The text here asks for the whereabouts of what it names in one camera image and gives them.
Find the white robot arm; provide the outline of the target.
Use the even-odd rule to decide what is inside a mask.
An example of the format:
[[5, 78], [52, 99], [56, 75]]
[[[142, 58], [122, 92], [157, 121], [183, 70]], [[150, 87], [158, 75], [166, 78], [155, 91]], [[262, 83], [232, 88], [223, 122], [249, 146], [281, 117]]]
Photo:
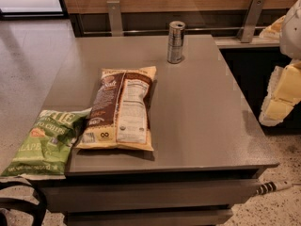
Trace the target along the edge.
[[301, 0], [263, 29], [260, 37], [278, 40], [280, 52], [292, 60], [284, 68], [274, 68], [261, 105], [260, 123], [276, 126], [301, 102]]

